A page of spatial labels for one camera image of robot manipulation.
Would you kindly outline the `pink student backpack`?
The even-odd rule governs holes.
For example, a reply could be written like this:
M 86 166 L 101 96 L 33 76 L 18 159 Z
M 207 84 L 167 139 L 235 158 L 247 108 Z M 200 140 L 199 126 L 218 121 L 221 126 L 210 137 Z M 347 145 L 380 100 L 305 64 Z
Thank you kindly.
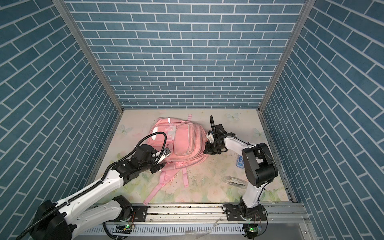
M 191 121 L 177 118 L 158 118 L 151 133 L 164 132 L 167 135 L 166 148 L 171 154 L 160 162 L 159 184 L 153 189 L 143 204 L 147 205 L 162 187 L 171 182 L 181 172 L 185 188 L 189 187 L 188 167 L 198 165 L 208 158 L 204 154 L 207 132 Z

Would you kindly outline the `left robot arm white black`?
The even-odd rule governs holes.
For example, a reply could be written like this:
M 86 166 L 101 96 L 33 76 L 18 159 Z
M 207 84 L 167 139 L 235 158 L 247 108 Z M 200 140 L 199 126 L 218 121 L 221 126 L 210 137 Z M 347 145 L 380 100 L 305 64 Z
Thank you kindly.
M 46 201 L 41 204 L 33 223 L 17 239 L 30 234 L 34 240 L 72 240 L 84 231 L 111 220 L 132 226 L 136 214 L 132 204 L 123 196 L 96 208 L 91 206 L 140 173 L 147 170 L 156 173 L 165 166 L 164 159 L 170 154 L 171 150 L 165 143 L 157 151 L 139 141 L 129 154 L 110 164 L 100 179 L 55 203 Z

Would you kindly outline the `blue geometry set case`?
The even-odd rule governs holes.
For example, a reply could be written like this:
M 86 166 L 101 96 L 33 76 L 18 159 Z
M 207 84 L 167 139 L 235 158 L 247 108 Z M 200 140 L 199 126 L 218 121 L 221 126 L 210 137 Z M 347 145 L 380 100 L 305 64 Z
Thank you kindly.
M 244 169 L 244 160 L 242 156 L 238 156 L 236 166 L 240 169 Z

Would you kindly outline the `clear plastic pencil case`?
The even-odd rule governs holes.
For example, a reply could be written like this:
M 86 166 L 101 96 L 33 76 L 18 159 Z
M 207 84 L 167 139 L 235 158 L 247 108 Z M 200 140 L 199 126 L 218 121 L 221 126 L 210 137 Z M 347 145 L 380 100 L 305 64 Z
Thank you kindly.
M 225 176 L 223 178 L 223 182 L 228 184 L 228 185 L 240 188 L 240 189 L 246 189 L 247 188 L 247 184 L 248 184 L 244 180 L 238 179 L 236 177 L 230 177 L 230 176 Z

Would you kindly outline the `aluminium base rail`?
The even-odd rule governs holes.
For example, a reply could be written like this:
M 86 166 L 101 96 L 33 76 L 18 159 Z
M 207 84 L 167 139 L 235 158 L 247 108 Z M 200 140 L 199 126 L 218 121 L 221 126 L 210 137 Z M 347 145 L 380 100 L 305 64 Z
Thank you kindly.
M 316 234 L 303 204 L 263 203 L 251 217 L 242 217 L 233 203 L 149 204 L 146 220 L 128 226 L 121 222 L 106 222 L 108 231 L 117 236 L 172 236 L 181 234 L 247 233 L 261 236 L 277 224 L 299 229 L 305 240 L 315 240 Z

